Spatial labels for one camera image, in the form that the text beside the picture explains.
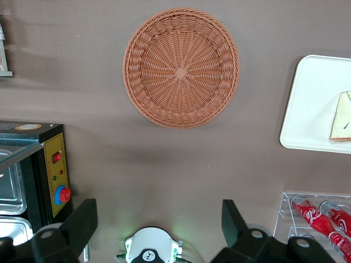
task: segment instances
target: stainless steel tray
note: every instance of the stainless steel tray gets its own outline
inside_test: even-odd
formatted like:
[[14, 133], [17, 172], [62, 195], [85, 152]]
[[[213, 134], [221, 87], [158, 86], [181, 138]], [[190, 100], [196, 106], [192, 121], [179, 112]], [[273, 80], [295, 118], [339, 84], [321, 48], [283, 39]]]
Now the stainless steel tray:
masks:
[[[10, 151], [0, 149], [0, 160], [7, 158]], [[0, 171], [0, 215], [20, 215], [27, 209], [21, 166], [13, 166]]]
[[22, 244], [33, 237], [31, 224], [24, 218], [0, 216], [0, 237], [10, 237], [14, 245]]

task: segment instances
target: red emergency stop button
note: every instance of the red emergency stop button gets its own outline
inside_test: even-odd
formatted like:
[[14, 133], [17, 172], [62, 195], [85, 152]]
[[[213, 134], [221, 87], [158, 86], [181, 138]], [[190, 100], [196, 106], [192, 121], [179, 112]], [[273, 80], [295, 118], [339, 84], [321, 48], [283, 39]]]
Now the red emergency stop button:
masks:
[[61, 160], [61, 154], [57, 152], [53, 155], [53, 163], [57, 163], [59, 160]]
[[63, 203], [67, 203], [71, 198], [71, 189], [63, 188], [60, 192], [60, 201]]
[[67, 203], [71, 198], [71, 190], [64, 185], [60, 185], [55, 192], [55, 204], [62, 205]]

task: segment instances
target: glass top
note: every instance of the glass top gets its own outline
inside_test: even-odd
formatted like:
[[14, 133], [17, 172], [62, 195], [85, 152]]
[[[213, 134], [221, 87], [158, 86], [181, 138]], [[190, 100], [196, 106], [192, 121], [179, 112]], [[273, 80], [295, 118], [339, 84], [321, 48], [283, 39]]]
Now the glass top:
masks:
[[39, 151], [44, 147], [38, 140], [0, 139], [0, 171]]

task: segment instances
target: blue button base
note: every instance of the blue button base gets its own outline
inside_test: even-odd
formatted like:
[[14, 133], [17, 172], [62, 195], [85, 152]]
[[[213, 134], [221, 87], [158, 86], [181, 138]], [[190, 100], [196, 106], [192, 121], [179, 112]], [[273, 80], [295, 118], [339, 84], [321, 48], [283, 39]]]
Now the blue button base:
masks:
[[66, 188], [64, 185], [60, 185], [57, 189], [56, 189], [56, 193], [55, 193], [55, 204], [57, 205], [62, 205], [62, 202], [60, 201], [60, 193], [61, 190], [63, 188]]

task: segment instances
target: bread slice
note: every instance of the bread slice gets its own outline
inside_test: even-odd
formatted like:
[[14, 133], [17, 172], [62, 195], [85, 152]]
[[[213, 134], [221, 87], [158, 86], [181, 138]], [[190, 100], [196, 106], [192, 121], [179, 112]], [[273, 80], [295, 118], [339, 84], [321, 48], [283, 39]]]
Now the bread slice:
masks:
[[351, 92], [342, 92], [331, 133], [334, 142], [351, 141]]

